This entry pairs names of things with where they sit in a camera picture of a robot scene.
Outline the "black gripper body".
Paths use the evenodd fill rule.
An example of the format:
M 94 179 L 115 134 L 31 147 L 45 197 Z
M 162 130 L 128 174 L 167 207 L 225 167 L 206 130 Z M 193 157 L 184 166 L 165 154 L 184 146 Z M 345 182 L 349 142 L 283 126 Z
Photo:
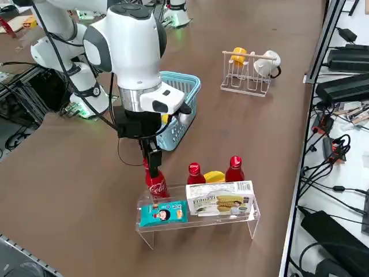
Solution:
M 114 106 L 113 115 L 119 138 L 138 139 L 155 135 L 161 128 L 160 113 L 133 112 Z

